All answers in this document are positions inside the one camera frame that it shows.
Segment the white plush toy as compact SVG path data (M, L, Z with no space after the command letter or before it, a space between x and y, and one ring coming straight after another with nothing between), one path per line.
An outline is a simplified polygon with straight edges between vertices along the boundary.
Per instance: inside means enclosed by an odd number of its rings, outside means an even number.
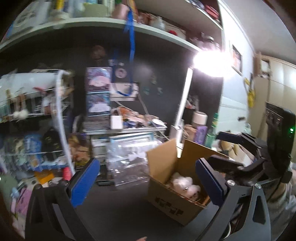
M197 201L201 192L201 187L193 184L191 177L184 177L178 172L171 176L169 186L178 194L192 201Z

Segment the red pink bottle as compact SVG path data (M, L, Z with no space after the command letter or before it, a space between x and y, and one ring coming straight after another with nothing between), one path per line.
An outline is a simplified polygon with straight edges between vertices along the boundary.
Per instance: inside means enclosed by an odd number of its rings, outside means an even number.
M71 170L69 167L65 167L62 170L62 177L65 181L70 181L72 178Z

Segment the portrait picture book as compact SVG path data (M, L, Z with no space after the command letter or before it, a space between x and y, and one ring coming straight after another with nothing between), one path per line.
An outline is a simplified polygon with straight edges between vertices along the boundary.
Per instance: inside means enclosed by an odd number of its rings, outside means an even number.
M85 133L71 133L68 145L75 167L85 166L91 159L90 142Z

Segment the brown cardboard box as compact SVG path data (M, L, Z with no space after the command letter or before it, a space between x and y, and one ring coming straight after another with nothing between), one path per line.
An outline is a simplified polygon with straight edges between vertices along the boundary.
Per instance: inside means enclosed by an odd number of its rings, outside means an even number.
M148 201L183 226L191 222L210 202L195 171L195 162L216 151L185 140L177 153L175 140L147 152L149 166Z

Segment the orange small box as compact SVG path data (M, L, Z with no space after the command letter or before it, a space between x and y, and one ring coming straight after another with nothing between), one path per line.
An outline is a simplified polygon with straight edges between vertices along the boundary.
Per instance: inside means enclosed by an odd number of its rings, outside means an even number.
M54 173L50 170L43 170L41 172L35 171L34 176L37 178L38 182L41 185L43 185L55 178Z

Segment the clear zip plastic bag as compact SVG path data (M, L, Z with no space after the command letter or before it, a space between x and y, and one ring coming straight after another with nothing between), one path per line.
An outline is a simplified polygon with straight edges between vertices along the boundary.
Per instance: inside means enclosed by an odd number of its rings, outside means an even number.
M107 148L107 168L117 189L147 183L149 163L147 152L159 146L159 140L129 140L110 143Z

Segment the blue snack package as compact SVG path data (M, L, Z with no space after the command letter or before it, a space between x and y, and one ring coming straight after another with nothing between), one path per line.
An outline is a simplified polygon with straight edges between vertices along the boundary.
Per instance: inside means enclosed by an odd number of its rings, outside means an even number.
M25 157L29 168L33 171L42 171L42 140L38 133L29 133L24 136Z

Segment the pink book box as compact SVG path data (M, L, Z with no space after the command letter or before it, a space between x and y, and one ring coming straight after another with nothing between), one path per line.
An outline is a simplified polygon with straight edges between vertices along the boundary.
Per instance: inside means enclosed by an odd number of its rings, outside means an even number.
M32 190L23 188L19 197L16 195L11 196L11 213L17 216L26 217Z

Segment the yellow hanging bag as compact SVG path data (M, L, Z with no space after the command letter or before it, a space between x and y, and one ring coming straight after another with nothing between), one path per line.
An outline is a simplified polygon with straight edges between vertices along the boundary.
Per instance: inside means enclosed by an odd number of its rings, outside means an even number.
M244 78L244 87L247 93L247 104L248 108L254 107L254 102L256 99L256 91L254 87L254 80L253 80L253 74L250 74L250 78Z

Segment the beige wardrobe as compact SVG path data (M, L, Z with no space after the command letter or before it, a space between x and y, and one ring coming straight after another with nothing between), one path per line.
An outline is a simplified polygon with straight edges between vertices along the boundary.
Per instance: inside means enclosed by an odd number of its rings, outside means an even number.
M267 140L265 104L267 102L295 113L295 65L257 53L254 57L255 100L248 123L253 136Z

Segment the stacked plush toy boxes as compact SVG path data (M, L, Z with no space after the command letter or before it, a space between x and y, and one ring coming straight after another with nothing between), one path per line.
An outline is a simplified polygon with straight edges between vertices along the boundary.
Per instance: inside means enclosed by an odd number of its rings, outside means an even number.
M111 67L86 68L85 91L88 116L110 114L111 77Z

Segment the white desk lamp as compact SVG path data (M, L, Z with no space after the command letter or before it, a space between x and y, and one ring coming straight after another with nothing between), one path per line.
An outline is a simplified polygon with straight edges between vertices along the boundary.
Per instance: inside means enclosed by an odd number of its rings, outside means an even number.
M224 77L229 67L230 58L221 50L201 50L189 58L180 104L170 126L169 137L177 137L180 134L181 121L184 124L192 123L188 118L194 117L193 112L185 110L187 102L191 100L195 112L207 116L205 126L210 126L219 109Z

